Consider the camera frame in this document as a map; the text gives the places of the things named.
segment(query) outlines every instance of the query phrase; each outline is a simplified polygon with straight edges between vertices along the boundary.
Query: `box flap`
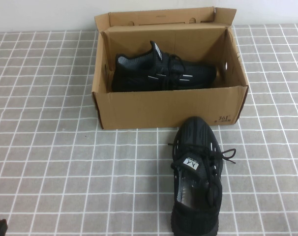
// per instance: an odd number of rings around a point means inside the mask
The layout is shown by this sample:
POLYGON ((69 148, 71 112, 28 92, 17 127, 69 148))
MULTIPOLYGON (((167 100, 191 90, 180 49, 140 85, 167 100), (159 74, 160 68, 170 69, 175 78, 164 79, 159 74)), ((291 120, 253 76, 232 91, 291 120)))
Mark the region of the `box flap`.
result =
POLYGON ((214 22, 230 26, 232 25, 237 10, 232 8, 216 7, 214 12, 214 22))
POLYGON ((96 27, 98 28, 99 32, 108 29, 110 26, 110 15, 109 13, 98 15, 94 17, 96 27))
POLYGON ((188 8, 156 11, 110 12, 95 16, 99 31, 112 26, 141 26, 169 23, 216 22, 230 26, 236 14, 230 8, 188 8))

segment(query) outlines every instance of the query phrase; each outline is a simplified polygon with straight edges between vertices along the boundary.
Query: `gray tile floor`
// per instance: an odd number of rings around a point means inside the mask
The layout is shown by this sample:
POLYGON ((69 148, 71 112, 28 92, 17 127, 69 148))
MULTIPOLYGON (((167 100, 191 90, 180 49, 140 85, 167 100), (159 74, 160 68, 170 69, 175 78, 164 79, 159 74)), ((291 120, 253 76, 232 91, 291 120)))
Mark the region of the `gray tile floor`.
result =
MULTIPOLYGON (((298 236, 298 25, 233 28, 251 90, 214 126, 219 235, 298 236)), ((176 129, 102 131, 96 32, 0 33, 0 217, 8 235, 172 235, 176 129)))

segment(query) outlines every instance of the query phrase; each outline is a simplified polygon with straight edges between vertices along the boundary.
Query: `shoe tongue label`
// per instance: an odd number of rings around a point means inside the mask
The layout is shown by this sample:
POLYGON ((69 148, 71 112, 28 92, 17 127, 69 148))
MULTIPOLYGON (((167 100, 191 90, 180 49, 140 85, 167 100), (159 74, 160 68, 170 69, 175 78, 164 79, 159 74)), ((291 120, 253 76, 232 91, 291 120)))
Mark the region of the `shoe tongue label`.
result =
POLYGON ((198 162, 190 157, 187 157, 183 164, 193 168, 194 170, 197 170, 197 167, 199 166, 198 162))
POLYGON ((159 49, 159 47, 156 43, 154 43, 154 47, 155 47, 155 50, 156 50, 156 52, 158 53, 158 55, 160 57, 160 60, 162 60, 162 54, 161 54, 160 49, 159 49))

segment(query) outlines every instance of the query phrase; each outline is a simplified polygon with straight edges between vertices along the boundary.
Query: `cardboard box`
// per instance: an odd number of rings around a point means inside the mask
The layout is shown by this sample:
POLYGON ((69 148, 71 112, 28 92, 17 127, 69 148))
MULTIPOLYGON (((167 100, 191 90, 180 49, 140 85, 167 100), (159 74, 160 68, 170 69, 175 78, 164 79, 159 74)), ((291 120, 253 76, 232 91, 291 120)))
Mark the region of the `cardboard box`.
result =
POLYGON ((115 12, 95 17, 99 29, 92 97, 104 129, 176 127, 200 116, 209 125, 234 124, 248 92, 230 28, 235 9, 192 8, 115 12), (218 68, 212 88, 149 92, 111 92, 115 56, 151 49, 218 68))

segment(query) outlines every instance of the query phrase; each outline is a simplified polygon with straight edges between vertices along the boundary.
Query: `black shoelace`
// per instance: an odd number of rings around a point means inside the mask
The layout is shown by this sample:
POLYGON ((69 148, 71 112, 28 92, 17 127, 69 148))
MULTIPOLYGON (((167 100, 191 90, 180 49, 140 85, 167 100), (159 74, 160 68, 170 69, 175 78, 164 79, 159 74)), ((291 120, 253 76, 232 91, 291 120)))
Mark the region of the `black shoelace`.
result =
MULTIPOLYGON (((175 148, 178 149, 177 150, 178 158, 176 158, 177 160, 180 159, 184 154, 188 152, 195 153, 202 158, 203 164, 205 166, 206 173, 207 173, 208 191, 210 191, 213 184, 219 188, 218 184, 215 181, 213 181, 213 178, 211 177, 211 175, 213 176, 218 175, 218 170, 216 169, 214 161, 216 159, 223 159, 225 161, 230 161, 235 164, 235 162, 231 160, 231 158, 233 158, 236 154, 237 150, 235 148, 232 148, 223 152, 218 152, 218 151, 210 150, 208 147, 203 145, 181 144, 180 147, 177 144, 168 144, 168 145, 173 146, 173 149, 175 148), (225 153, 228 153, 231 151, 233 151, 231 156, 229 157, 224 156, 225 153)), ((216 204, 216 199, 213 199, 213 204, 214 205, 216 204)))
POLYGON ((175 55, 175 54, 170 54, 169 55, 169 60, 168 60, 168 73, 166 75, 166 77, 163 79, 162 82, 162 90, 174 90, 178 88, 178 82, 180 81, 180 79, 183 78, 183 74, 186 72, 186 68, 185 65, 182 61, 182 59, 175 55), (177 70, 173 70, 173 62, 174 61, 178 61, 180 62, 181 66, 183 66, 183 71, 177 71, 177 70))

